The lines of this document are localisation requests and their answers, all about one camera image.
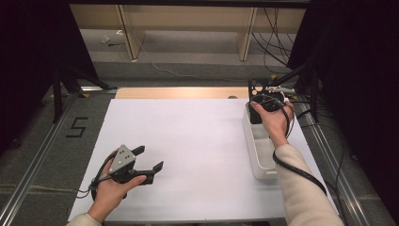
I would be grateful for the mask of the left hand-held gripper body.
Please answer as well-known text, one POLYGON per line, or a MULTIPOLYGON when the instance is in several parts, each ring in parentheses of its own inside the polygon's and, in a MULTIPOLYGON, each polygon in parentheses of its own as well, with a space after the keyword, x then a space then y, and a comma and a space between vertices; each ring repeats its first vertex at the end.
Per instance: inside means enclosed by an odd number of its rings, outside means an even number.
POLYGON ((125 184, 138 176, 138 170, 134 169, 136 156, 132 154, 126 145, 122 144, 116 151, 108 174, 119 184, 125 184))

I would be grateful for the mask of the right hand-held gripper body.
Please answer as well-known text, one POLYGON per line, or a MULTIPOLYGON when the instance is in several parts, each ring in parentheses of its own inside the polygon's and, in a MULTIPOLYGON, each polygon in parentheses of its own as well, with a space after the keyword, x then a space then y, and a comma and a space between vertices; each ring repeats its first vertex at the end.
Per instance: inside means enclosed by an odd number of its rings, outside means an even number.
POLYGON ((284 107, 286 94, 295 94, 295 90, 281 86, 254 89, 250 92, 250 101, 260 105, 267 112, 274 112, 284 107))

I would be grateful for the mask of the white plastic bin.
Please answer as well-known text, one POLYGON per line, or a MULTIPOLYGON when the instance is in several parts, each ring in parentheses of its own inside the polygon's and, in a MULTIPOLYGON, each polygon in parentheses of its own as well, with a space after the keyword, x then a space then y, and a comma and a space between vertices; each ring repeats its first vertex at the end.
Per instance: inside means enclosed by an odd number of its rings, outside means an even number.
POLYGON ((254 177, 258 180, 272 180, 278 177, 273 160, 275 146, 261 123, 250 122, 250 104, 246 103, 242 119, 247 149, 254 177))

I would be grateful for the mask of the person's right hand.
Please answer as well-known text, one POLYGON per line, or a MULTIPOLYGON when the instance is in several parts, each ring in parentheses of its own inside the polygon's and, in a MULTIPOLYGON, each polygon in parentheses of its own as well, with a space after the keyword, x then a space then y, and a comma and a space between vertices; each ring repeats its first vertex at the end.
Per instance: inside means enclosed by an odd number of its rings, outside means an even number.
POLYGON ((251 106, 260 114, 263 127, 270 136, 272 143, 276 148, 288 144, 286 133, 289 123, 294 118, 294 105, 286 101, 283 109, 274 112, 266 111, 260 104, 255 102, 251 106))

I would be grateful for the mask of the person's left hand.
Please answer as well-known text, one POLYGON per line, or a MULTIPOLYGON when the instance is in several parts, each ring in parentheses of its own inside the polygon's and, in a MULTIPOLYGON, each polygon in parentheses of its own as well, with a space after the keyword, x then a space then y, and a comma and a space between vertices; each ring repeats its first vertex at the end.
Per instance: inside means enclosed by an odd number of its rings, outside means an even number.
POLYGON ((123 197, 146 179, 145 175, 140 175, 125 184, 116 183, 112 179, 100 182, 96 198, 88 209, 88 214, 97 222, 103 223, 108 215, 120 205, 123 197))

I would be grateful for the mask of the white table mat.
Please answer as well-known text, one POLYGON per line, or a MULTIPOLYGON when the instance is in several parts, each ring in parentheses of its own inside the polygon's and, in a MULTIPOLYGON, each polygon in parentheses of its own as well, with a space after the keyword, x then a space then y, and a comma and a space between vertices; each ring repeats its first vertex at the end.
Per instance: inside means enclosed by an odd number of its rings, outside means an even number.
POLYGON ((113 223, 252 221, 284 217, 276 179, 252 172, 244 99, 114 99, 81 183, 87 188, 120 145, 144 146, 138 170, 163 168, 130 191, 113 223))

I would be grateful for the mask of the black metal stand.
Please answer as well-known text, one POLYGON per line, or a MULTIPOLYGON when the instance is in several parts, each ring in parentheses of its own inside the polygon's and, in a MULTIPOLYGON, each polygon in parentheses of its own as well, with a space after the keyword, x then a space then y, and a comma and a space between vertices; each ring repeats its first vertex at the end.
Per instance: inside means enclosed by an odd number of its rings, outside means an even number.
POLYGON ((317 71, 310 62, 305 62, 298 66, 291 72, 285 74, 283 77, 271 83, 271 86, 282 85, 290 79, 297 77, 294 90, 297 94, 304 94, 306 91, 310 93, 311 103, 310 111, 311 116, 315 122, 319 122, 317 116, 317 98, 318 98, 318 78, 317 71))
POLYGON ((117 89, 116 86, 110 86, 101 81, 95 71, 92 73, 85 73, 68 64, 59 64, 55 66, 53 75, 55 115, 53 123, 58 122, 63 114, 61 86, 64 86, 68 93, 80 94, 83 92, 83 88, 78 84, 78 79, 87 80, 103 90, 117 89))

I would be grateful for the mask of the black curtain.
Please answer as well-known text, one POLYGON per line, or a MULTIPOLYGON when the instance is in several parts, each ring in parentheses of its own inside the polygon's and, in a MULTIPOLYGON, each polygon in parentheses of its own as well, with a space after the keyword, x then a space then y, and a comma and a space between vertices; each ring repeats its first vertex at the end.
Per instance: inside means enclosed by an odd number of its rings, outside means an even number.
POLYGON ((369 181, 399 224, 399 0, 310 0, 289 65, 323 37, 318 76, 331 112, 369 181))
POLYGON ((94 79, 67 0, 0 0, 0 153, 17 138, 55 72, 94 79))

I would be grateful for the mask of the beige wooden shelf unit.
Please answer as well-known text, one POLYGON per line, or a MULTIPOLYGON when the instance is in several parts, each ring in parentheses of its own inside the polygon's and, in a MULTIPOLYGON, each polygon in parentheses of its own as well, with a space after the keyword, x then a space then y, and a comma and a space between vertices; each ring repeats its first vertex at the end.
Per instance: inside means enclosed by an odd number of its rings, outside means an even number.
POLYGON ((148 31, 233 32, 239 58, 247 59, 250 34, 295 34, 305 11, 299 8, 234 8, 71 4, 81 29, 114 29, 125 35, 129 58, 138 58, 148 31))

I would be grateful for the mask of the black overhead bar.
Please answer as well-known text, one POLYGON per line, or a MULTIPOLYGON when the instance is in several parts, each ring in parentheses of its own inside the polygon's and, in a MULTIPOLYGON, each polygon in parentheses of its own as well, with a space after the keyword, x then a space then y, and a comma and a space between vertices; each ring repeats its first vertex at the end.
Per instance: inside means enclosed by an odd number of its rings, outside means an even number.
POLYGON ((67 0, 70 4, 243 7, 243 8, 306 8, 312 0, 67 0))

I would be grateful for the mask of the aluminium floor rail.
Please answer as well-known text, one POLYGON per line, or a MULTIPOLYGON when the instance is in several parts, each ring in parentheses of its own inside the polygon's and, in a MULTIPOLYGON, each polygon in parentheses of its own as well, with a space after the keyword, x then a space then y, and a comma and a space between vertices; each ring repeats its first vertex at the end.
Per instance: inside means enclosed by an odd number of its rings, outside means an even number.
POLYGON ((336 205, 344 226, 370 226, 363 206, 343 170, 345 147, 337 130, 315 122, 311 116, 310 104, 300 100, 295 104, 295 115, 303 132, 314 142, 311 151, 323 175, 327 190, 336 205))
POLYGON ((35 112, 23 137, 0 156, 0 226, 64 226, 103 125, 114 90, 64 96, 53 123, 53 99, 35 112))

